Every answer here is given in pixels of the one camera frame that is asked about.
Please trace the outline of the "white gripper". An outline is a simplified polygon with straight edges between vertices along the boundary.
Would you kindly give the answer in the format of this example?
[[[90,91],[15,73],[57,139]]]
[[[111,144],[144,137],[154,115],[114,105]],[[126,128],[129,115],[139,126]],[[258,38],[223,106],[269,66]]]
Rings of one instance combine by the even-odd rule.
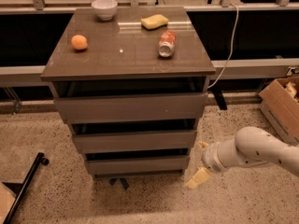
[[[205,167],[200,167],[187,182],[186,186],[189,189],[195,189],[208,181],[211,177],[210,172],[221,173],[225,171],[225,167],[222,165],[218,156],[219,143],[208,144],[207,142],[199,141],[198,145],[203,149],[201,160]]]

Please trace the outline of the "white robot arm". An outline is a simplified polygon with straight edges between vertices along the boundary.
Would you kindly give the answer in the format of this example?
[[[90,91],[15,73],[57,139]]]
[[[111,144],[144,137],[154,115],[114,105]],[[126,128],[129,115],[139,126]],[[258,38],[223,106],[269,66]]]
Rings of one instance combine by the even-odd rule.
[[[204,166],[199,167],[186,183],[189,189],[196,189],[208,181],[212,173],[223,173],[235,167],[256,167],[268,162],[299,176],[299,147],[286,144],[260,128],[245,127],[231,140],[210,145],[200,142],[200,146]]]

